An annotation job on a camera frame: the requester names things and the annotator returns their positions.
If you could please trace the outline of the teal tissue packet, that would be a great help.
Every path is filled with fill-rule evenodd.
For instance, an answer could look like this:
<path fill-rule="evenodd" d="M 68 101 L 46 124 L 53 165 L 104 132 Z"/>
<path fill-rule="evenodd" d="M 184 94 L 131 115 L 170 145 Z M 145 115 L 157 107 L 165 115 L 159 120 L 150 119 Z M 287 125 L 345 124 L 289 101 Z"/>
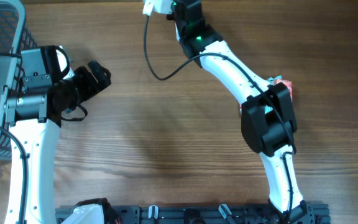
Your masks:
<path fill-rule="evenodd" d="M 282 80 L 283 80 L 283 79 L 282 79 L 282 76 L 281 76 L 281 75 L 279 75 L 279 76 L 277 76 L 277 77 L 270 77 L 270 78 L 267 79 L 267 81 L 268 81 L 271 85 L 276 85 L 276 84 L 282 82 Z"/>

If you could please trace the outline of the small orange white box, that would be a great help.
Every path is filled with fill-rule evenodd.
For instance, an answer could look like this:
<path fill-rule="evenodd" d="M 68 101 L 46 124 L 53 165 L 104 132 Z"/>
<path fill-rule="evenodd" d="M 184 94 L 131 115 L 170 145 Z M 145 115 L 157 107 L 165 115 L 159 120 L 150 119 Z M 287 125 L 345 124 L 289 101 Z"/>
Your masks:
<path fill-rule="evenodd" d="M 288 80 L 285 80 L 285 79 L 282 79 L 282 78 L 276 78 L 273 81 L 274 85 L 277 85 L 279 83 L 284 84 L 288 88 L 288 91 L 290 92 L 290 97 L 291 97 L 291 100 L 292 100 L 293 99 L 293 85 L 292 85 L 292 82 L 288 81 Z"/>

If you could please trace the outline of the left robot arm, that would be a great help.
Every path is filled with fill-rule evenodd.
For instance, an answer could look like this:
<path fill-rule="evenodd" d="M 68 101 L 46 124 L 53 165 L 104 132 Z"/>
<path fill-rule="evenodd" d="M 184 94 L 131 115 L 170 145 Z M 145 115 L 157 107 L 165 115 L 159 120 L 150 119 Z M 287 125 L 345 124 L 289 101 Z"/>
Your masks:
<path fill-rule="evenodd" d="M 111 73 L 92 60 L 72 70 L 57 45 L 21 52 L 22 88 L 6 102 L 12 149 L 5 223 L 55 223 L 53 173 L 62 113 L 82 109 L 111 84 Z"/>

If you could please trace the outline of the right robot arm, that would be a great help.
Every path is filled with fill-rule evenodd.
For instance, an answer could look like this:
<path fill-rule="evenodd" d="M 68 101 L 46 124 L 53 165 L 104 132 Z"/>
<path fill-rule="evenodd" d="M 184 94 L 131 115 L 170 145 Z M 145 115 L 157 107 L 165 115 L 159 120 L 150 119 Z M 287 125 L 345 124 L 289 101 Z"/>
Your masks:
<path fill-rule="evenodd" d="M 263 162 L 269 202 L 284 223 L 296 223 L 304 199 L 293 168 L 297 123 L 290 90 L 284 83 L 271 84 L 241 62 L 206 23 L 200 1 L 169 1 L 167 6 L 185 55 L 213 74 L 240 104 L 242 136 Z"/>

